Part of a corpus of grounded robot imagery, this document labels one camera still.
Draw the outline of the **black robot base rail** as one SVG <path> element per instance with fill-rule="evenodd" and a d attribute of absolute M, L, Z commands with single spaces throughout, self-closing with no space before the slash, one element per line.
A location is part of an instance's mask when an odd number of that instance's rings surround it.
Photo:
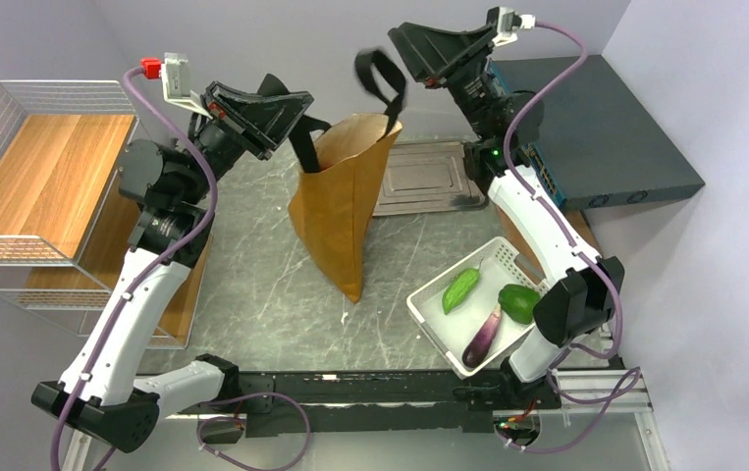
<path fill-rule="evenodd" d="M 282 434 L 456 429 L 494 433 L 532 445 L 547 418 L 573 414 L 649 412 L 652 402 L 638 374 L 614 369 L 559 371 L 552 380 L 513 389 L 498 370 L 466 380 L 444 370 L 244 373 L 241 398 L 219 399 L 184 410 L 210 419 L 204 437 L 224 441 L 224 428 L 248 438 Z"/>

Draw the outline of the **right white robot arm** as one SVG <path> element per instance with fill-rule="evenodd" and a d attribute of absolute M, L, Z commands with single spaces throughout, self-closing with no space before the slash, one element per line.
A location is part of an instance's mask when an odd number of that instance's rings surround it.
<path fill-rule="evenodd" d="M 504 92 L 491 55 L 515 42 L 521 31 L 534 28 L 564 35 L 578 46 L 579 55 L 534 93 Z M 491 10 L 486 24 L 474 30 L 403 23 L 388 36 L 416 82 L 444 88 L 453 97 L 479 138 L 468 154 L 476 162 L 477 176 L 489 180 L 488 199 L 523 236 L 545 275 L 549 290 L 536 305 L 533 331 L 510 355 L 510 373 L 498 383 L 503 402 L 521 407 L 535 396 L 536 381 L 578 346 L 578 338 L 621 318 L 621 264 L 600 257 L 561 213 L 536 170 L 515 155 L 537 140 L 543 98 L 584 64 L 587 48 L 560 26 L 506 8 Z"/>

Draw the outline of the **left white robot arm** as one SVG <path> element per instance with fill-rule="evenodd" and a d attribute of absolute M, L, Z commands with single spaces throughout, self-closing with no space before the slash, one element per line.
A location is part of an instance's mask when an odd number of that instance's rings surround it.
<path fill-rule="evenodd" d="M 34 389 L 32 403 L 62 425 L 130 453 L 155 425 L 205 402 L 217 412 L 240 398 L 240 371 L 202 354 L 187 366 L 142 379 L 136 371 L 150 335 L 200 260 L 209 239 L 217 183 L 244 154 L 268 159 L 292 131 L 300 131 L 312 103 L 267 75 L 254 93 L 210 83 L 182 149 L 136 139 L 118 161 L 119 192 L 138 218 L 119 279 L 79 355 L 56 381 Z"/>

